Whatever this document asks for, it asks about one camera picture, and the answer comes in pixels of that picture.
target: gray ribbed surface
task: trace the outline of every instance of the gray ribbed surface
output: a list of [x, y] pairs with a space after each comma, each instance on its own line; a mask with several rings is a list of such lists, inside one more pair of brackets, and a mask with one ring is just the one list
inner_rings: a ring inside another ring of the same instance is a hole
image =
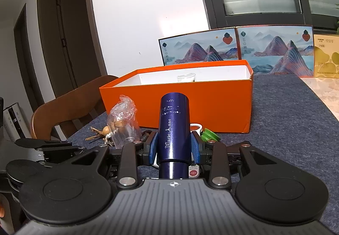
[[31, 221], [17, 235], [328, 235], [319, 222], [277, 227], [245, 214], [227, 191], [207, 187], [202, 179], [146, 179], [135, 190], [121, 191], [99, 217], [81, 225], [51, 227]]

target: red logo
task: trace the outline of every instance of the red logo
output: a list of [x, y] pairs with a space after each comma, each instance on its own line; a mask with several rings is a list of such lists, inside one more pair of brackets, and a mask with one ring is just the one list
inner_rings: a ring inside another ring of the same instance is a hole
[[196, 174], [198, 174], [198, 172], [197, 172], [197, 170], [191, 170], [191, 171], [189, 172], [189, 174], [190, 174], [191, 176], [195, 176]]

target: pink marble tabletop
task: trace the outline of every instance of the pink marble tabletop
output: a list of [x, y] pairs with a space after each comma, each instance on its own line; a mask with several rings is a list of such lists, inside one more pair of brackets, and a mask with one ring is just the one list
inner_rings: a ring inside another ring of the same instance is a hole
[[302, 78], [339, 120], [339, 78]]

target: purple cylinder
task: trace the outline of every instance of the purple cylinder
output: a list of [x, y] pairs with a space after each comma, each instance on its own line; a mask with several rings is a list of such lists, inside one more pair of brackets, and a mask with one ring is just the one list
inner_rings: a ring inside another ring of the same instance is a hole
[[181, 93], [168, 93], [161, 99], [157, 158], [159, 178], [188, 178], [192, 162], [189, 100]]

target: plastic bag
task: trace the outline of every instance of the plastic bag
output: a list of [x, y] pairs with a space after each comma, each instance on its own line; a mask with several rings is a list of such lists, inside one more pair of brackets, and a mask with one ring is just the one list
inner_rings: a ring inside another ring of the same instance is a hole
[[140, 140], [141, 131], [135, 118], [137, 108], [128, 96], [120, 95], [120, 102], [110, 111], [107, 126], [116, 148], [122, 148], [128, 142]]

